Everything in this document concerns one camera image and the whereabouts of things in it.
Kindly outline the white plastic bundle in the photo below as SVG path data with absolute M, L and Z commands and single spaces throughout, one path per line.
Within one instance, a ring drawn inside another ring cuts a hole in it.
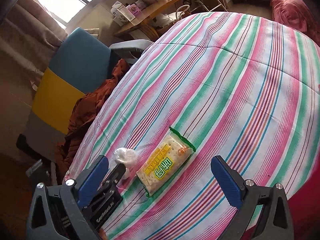
M 122 176 L 122 179 L 125 180 L 129 178 L 131 174 L 131 168 L 135 165 L 137 155 L 135 150 L 130 148 L 118 148 L 114 151 L 112 155 L 112 166 L 115 167 L 117 164 L 124 164 L 126 171 Z

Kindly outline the cracker packet green yellow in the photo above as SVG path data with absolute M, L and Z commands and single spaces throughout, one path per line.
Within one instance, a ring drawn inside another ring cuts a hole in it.
M 169 130 L 136 172 L 148 197 L 158 191 L 196 151 L 195 146 L 180 132 L 172 127 Z

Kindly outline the rust orange jacket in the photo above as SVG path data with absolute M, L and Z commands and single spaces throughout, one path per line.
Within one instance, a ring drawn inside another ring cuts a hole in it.
M 69 119 L 65 142 L 57 144 L 55 152 L 57 171 L 60 177 L 64 177 L 67 173 L 89 127 L 129 69 L 130 65 L 124 59 L 120 59 L 109 79 L 106 79 L 95 91 L 87 93 L 75 103 Z

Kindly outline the striped bed sheet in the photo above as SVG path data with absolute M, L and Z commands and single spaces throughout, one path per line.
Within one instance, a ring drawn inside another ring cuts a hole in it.
M 153 196 L 136 172 L 170 129 L 196 148 Z M 204 12 L 176 23 L 116 86 L 65 178 L 100 155 L 135 150 L 123 202 L 103 228 L 109 239 L 216 239 L 235 213 L 210 170 L 220 155 L 258 185 L 281 183 L 295 208 L 295 234 L 319 222 L 319 46 L 265 18 Z

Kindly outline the beige curtain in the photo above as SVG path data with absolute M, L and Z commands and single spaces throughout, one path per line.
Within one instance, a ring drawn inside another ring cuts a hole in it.
M 66 31 L 38 0 L 18 0 L 1 24 L 1 51 L 39 75 L 66 37 Z

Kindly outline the wooden side desk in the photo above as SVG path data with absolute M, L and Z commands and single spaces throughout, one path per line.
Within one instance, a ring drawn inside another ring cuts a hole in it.
M 146 7 L 142 12 L 132 21 L 122 26 L 116 33 L 115 37 L 125 38 L 134 30 L 141 30 L 152 42 L 155 42 L 159 35 L 150 22 L 161 12 L 168 9 L 170 6 L 180 0 L 162 0 Z

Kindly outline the white product box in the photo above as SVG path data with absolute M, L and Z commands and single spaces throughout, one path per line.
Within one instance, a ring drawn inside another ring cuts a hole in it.
M 132 22 L 136 18 L 127 7 L 118 1 L 112 5 L 111 14 L 114 16 L 113 21 L 119 26 Z

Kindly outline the pink small box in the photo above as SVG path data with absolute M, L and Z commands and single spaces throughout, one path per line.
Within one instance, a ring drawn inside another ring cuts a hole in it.
M 140 15 L 142 13 L 140 8 L 135 3 L 127 5 L 126 8 L 135 17 L 137 17 L 138 15 Z

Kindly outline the pink quilt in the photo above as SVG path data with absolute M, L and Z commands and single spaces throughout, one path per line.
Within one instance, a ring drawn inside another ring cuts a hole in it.
M 271 0 L 272 20 L 296 29 L 319 44 L 319 23 L 303 0 Z

